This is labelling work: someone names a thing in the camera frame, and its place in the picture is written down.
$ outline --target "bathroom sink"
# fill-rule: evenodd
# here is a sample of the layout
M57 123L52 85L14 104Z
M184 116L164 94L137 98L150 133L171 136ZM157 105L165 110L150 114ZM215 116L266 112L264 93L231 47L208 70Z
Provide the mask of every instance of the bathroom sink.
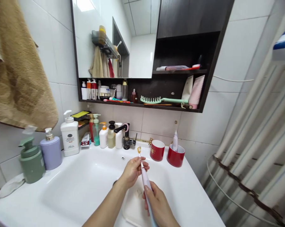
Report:
M150 158L150 148L142 146L147 158L148 177L161 188L179 224L184 226L224 226L221 218L201 187L187 160L180 168L164 158ZM101 149L90 146L79 154L64 158L62 164L46 172L34 184L24 184L10 196L0 199L0 221L7 226L82 226L103 201L113 183L121 176L127 162L137 156L136 149ZM128 216L149 226L141 198L141 176L128 190L115 226L133 226Z

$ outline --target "lavender pump bottle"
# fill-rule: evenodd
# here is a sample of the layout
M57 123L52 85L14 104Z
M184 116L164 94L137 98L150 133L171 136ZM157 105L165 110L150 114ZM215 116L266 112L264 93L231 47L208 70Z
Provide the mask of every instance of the lavender pump bottle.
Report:
M60 139L54 137L51 131L52 128L46 128L46 138L40 142L46 170L53 170L62 163Z

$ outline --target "person's right hand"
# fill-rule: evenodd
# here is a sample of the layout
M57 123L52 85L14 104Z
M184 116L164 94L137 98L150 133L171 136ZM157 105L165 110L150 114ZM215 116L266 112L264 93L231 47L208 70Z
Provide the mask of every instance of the person's right hand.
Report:
M145 191L142 195L142 198L145 200L145 209L148 212L148 216L150 214L148 210L149 207L146 202L146 196L149 199L155 221L159 227L180 227L171 211L164 192L160 190L160 188L153 181L150 181L150 184L154 192L145 185Z

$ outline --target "red toothbrush holder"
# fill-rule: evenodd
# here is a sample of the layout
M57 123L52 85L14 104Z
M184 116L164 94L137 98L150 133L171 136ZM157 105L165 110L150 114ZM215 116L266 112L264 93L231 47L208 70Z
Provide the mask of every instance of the red toothbrush holder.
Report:
M185 150L182 146L179 145L178 145L178 151L174 151L172 147L173 144L170 144L167 160L172 166L181 167L184 159Z
M161 161L164 153L164 143L160 140L153 140L151 145L150 156L155 161Z

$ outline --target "toothbrush in holder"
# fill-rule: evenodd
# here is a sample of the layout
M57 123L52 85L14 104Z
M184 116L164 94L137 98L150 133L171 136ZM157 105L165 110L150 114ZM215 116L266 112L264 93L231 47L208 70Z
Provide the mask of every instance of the toothbrush in holder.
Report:
M141 158L141 155L140 155L141 147L138 147L137 151L138 151L139 157ZM146 185L146 186L148 186L152 190L152 187L151 187L148 175L146 173L146 170L145 170L142 162L141 162L141 176L142 176L143 186ZM158 227L158 225L156 224L156 221L154 219L154 216L153 216L153 212L152 212L150 201L149 201L149 199L148 199L148 197L146 195L145 195L145 198L146 198L146 202L147 202L148 207L149 207L149 214L150 214L151 225L152 225L152 227Z

